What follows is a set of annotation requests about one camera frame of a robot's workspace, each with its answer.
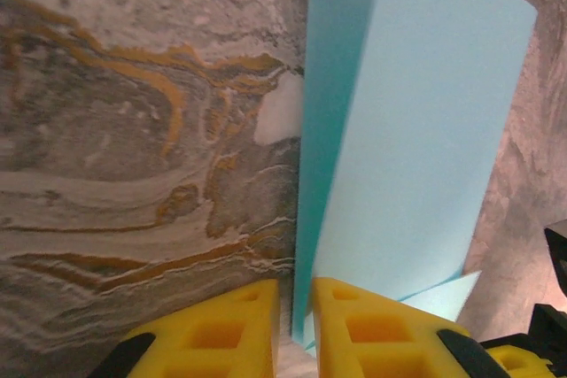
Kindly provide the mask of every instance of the light blue paper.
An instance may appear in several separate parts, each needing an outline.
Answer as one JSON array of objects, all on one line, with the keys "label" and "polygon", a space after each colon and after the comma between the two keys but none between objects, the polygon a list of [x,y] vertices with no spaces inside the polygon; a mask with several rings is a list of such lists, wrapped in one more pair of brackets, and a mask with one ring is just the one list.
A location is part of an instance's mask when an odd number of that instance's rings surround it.
[{"label": "light blue paper", "polygon": [[293,330],[302,341],[321,231],[372,0],[309,0]]},{"label": "light blue paper", "polygon": [[314,263],[400,299],[459,274],[536,18],[376,0]]},{"label": "light blue paper", "polygon": [[480,272],[441,283],[401,302],[416,309],[456,321],[464,303],[477,283]]},{"label": "light blue paper", "polygon": [[309,0],[296,341],[318,238],[313,275],[394,299],[460,275],[535,16],[523,0]]}]

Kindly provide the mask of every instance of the marbled stone surface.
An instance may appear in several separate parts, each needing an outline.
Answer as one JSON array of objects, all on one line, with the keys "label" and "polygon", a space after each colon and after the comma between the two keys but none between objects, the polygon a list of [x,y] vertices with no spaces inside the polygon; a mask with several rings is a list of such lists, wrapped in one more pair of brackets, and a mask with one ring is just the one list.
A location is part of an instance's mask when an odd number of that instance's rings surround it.
[{"label": "marbled stone surface", "polygon": [[[528,1],[467,262],[481,339],[567,308],[542,233],[567,218],[567,0]],[[0,375],[84,376],[136,324],[263,277],[289,311],[306,11],[0,0]],[[286,330],[280,376],[316,376]]]}]

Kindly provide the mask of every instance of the textured wall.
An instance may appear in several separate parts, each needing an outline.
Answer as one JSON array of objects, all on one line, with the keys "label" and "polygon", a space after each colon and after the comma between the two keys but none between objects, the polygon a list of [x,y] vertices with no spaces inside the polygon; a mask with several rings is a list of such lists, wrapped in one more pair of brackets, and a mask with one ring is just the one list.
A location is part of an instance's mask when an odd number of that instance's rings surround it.
[{"label": "textured wall", "polygon": [[[529,1],[468,263],[478,336],[546,299],[540,227],[567,218],[567,0]],[[291,271],[306,10],[0,0],[0,375],[84,376],[140,321]],[[315,376],[290,353],[282,376]]]}]

